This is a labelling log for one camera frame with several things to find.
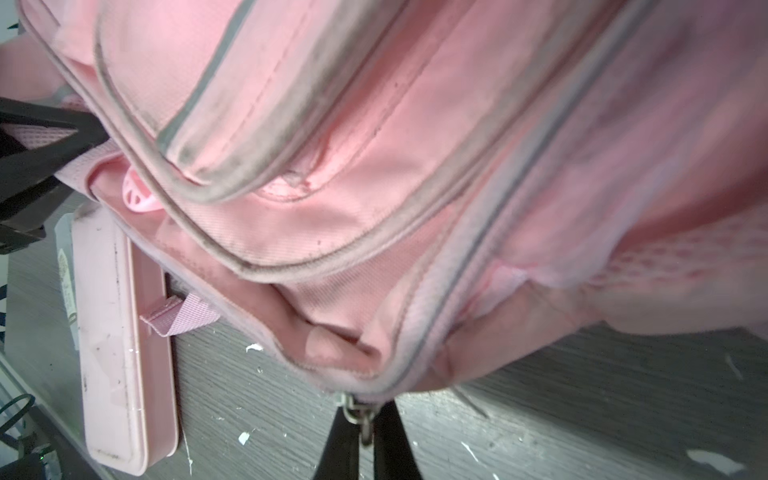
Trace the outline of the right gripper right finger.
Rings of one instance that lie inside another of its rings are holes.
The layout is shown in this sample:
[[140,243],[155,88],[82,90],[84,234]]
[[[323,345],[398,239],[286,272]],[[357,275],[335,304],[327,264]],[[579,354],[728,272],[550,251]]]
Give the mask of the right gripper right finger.
[[422,480],[395,401],[384,404],[373,422],[374,479]]

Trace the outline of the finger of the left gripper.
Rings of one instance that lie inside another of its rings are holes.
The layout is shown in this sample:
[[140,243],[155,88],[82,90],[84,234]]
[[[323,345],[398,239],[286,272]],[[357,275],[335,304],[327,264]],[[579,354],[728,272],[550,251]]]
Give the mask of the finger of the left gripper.
[[45,221],[73,193],[49,177],[1,203],[1,254],[23,250],[46,238]]
[[44,180],[108,139],[91,113],[1,99],[3,180]]

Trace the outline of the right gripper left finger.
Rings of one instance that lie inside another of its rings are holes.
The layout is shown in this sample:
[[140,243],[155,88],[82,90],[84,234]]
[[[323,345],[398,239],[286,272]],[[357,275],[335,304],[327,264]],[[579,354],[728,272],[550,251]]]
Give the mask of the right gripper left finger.
[[314,480],[358,480],[360,427],[339,407],[327,437]]

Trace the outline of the pink student backpack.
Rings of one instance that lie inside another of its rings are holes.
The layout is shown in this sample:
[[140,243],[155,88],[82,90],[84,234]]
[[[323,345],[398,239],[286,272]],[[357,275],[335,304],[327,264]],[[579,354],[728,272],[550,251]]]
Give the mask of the pink student backpack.
[[583,327],[767,332],[763,1],[20,1],[1,93],[234,326],[373,402]]

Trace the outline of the clear plastic small case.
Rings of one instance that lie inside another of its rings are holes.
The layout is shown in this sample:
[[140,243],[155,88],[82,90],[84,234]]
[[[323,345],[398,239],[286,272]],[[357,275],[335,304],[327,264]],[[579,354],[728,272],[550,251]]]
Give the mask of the clear plastic small case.
[[72,243],[73,214],[61,216],[55,225],[56,258],[60,278],[60,290],[66,311],[74,349],[79,350],[79,334],[77,324],[76,288],[74,279],[73,243]]

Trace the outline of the pink pencil case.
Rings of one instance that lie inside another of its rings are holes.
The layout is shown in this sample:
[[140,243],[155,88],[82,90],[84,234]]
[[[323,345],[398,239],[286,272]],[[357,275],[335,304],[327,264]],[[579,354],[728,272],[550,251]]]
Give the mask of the pink pencil case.
[[141,318],[165,276],[96,203],[75,211],[72,238],[87,451],[141,476],[179,442],[171,342]]

